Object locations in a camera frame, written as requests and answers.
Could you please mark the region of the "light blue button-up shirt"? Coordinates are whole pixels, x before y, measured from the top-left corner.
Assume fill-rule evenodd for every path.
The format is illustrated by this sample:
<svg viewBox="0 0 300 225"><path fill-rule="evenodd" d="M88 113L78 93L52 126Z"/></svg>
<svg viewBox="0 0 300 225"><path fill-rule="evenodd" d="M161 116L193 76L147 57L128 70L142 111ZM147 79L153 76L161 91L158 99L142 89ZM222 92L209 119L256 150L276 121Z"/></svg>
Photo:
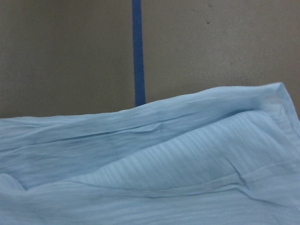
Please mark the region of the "light blue button-up shirt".
<svg viewBox="0 0 300 225"><path fill-rule="evenodd" d="M0 121L3 225L297 225L300 122L282 83L112 113Z"/></svg>

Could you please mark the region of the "brown paper table cover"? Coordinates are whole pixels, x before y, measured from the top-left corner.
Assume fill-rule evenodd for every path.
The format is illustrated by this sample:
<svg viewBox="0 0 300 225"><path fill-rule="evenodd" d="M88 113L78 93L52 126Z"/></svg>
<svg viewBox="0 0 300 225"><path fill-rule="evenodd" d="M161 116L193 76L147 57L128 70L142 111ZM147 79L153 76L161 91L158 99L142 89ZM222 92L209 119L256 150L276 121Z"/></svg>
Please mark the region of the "brown paper table cover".
<svg viewBox="0 0 300 225"><path fill-rule="evenodd" d="M300 107L297 0L143 0L146 101L282 82ZM129 0L3 0L0 115L135 105Z"/></svg>

